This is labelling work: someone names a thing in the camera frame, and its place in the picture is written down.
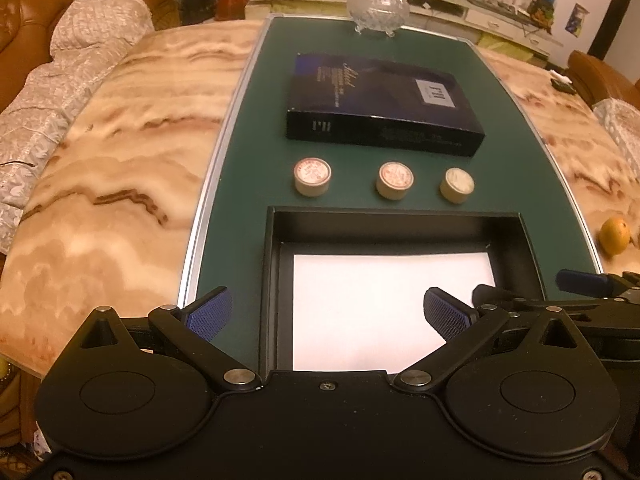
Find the black tray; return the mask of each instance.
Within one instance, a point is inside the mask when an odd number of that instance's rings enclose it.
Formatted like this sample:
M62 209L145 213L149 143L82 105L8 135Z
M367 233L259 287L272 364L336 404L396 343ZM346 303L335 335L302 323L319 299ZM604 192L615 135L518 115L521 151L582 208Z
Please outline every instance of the black tray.
M259 372L292 369L294 254L487 252L495 286L544 300L517 213L274 207L267 213L260 305Z

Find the green board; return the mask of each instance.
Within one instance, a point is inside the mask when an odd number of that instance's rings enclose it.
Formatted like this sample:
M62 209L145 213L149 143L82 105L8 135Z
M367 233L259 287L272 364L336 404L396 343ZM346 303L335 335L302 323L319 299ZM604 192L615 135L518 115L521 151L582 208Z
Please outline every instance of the green board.
M289 79L297 53L325 52L387 59L452 73L486 133L473 158L427 152L312 143L285 137ZM293 165L318 156L332 167L329 191L300 196ZM381 164L408 165L415 183L400 202L375 191ZM438 184L447 168L467 170L476 190L462 206ZM213 203L198 296L219 285L233 297L233 314L214 343L257 369L262 250L267 206L327 206L520 212L550 298L569 297L555 285L559 269L594 271L588 246L564 189L526 119L473 48L463 41L400 30L394 38L354 31L353 23L275 18L244 94Z

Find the sofa backrest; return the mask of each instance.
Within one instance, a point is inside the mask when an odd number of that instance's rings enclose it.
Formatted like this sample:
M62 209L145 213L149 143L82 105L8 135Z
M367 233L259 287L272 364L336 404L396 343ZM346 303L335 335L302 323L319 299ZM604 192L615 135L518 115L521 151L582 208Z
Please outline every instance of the sofa backrest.
M56 23L73 0L0 0L0 112L15 99L29 72L51 61Z

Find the marble table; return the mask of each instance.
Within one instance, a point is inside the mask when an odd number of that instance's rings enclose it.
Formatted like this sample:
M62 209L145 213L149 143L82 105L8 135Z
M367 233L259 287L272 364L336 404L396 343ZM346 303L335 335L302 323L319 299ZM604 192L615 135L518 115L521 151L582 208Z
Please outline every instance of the marble table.
M207 168L261 26L156 32L105 80L25 208L0 281L0 354L42 376L92 308L135 317L177 302ZM615 143L545 71L481 54L549 147L591 234L612 214L632 225L634 244L602 256L604 269L640 272L640 183Z

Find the dark doorway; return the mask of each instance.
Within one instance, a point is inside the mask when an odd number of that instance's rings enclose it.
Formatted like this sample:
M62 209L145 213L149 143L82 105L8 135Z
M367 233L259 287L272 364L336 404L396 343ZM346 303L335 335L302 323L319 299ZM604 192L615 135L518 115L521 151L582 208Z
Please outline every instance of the dark doorway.
M598 59L604 59L613 42L613 38L616 37L616 33L620 28L620 23L622 23L622 18L625 16L626 8L629 6L630 1L631 0L611 0L609 9L607 9L607 13L604 15L600 29L593 43L591 43L588 54Z

